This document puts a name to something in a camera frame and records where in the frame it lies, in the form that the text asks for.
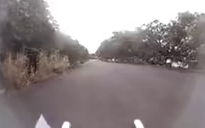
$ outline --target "asphalt road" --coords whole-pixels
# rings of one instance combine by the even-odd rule
[[[0,96],[0,128],[205,128],[205,75],[89,61],[59,78]]]

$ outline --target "dry grass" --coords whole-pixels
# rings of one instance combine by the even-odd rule
[[[50,55],[41,51],[35,73],[33,71],[28,73],[27,62],[28,58],[24,54],[12,56],[9,53],[6,59],[0,63],[2,74],[13,89],[27,88],[32,83],[61,74],[69,67],[68,57],[60,56],[58,51]]]

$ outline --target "roadside vegetation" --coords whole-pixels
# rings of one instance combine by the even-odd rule
[[[7,0],[0,29],[0,68],[9,87],[23,89],[87,60],[88,50],[59,31],[44,0]]]
[[[105,61],[198,68],[205,62],[205,14],[183,12],[166,24],[154,20],[135,31],[113,32],[96,54]]]

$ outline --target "tall grass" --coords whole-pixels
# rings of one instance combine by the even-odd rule
[[[0,63],[3,76],[13,89],[24,89],[31,84],[63,73],[69,67],[67,56],[61,56],[58,51],[47,54],[41,51],[38,56],[37,71],[28,72],[28,58],[25,54],[12,55]]]

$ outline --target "overcast sky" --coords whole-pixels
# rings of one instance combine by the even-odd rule
[[[155,19],[168,22],[178,12],[204,12],[205,0],[48,0],[62,32],[95,52],[113,31],[134,30]]]

